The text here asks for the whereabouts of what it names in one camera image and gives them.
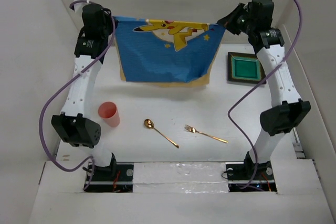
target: square plate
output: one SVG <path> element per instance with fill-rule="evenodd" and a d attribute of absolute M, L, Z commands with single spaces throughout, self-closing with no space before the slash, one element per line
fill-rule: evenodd
<path fill-rule="evenodd" d="M 227 56 L 228 81 L 257 84 L 265 77 L 256 55 L 229 52 Z"/>

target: fork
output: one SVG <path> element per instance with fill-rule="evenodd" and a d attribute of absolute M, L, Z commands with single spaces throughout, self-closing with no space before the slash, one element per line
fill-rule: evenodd
<path fill-rule="evenodd" d="M 218 138 L 218 137 L 211 136 L 211 135 L 208 135 L 208 134 L 206 134 L 206 133 L 200 132 L 200 131 L 198 131 L 197 129 L 195 129 L 195 128 L 189 126 L 189 125 L 185 125 L 184 128 L 185 128 L 187 131 L 191 132 L 191 133 L 202 134 L 202 135 L 211 137 L 211 138 L 213 138 L 213 139 L 215 139 L 215 140 L 218 140 L 218 141 L 220 141 L 220 142 L 222 142 L 222 143 L 226 143 L 226 144 L 228 143 L 228 141 L 226 141 L 226 140 L 224 140 L 224 139 L 221 139 L 221 138 Z"/>

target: towel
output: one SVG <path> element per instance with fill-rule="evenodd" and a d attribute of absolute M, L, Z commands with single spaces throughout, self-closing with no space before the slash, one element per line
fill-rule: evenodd
<path fill-rule="evenodd" d="M 121 79 L 168 86 L 209 82 L 225 28 L 216 24 L 116 17 Z"/>

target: cartoon print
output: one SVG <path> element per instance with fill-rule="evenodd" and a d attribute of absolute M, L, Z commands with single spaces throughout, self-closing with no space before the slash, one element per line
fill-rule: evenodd
<path fill-rule="evenodd" d="M 178 22 L 170 20 L 147 20 L 148 25 L 139 26 L 133 31 L 148 32 L 162 29 L 168 29 L 168 35 L 173 36 L 173 43 L 175 51 L 179 51 L 187 45 L 187 37 L 191 39 L 193 33 L 199 33 L 199 30 L 208 31 L 209 26 L 205 23 L 190 23 L 190 22 Z M 156 34 L 159 38 L 164 39 L 165 33 Z"/>

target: cup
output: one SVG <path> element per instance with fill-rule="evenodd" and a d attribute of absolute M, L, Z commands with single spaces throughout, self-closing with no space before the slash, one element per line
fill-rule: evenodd
<path fill-rule="evenodd" d="M 98 115 L 111 127 L 117 127 L 120 123 L 118 108 L 113 102 L 104 102 L 98 108 Z"/>

